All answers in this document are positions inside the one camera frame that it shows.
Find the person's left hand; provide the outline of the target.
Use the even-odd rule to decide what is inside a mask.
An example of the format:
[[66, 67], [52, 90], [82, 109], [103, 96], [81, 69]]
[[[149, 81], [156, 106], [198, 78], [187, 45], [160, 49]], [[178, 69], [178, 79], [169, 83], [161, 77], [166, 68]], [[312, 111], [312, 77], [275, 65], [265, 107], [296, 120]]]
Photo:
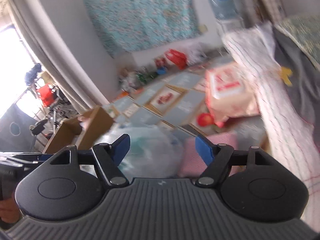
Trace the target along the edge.
[[20, 219], [20, 210], [14, 197], [0, 201], [0, 217], [5, 223], [14, 224]]

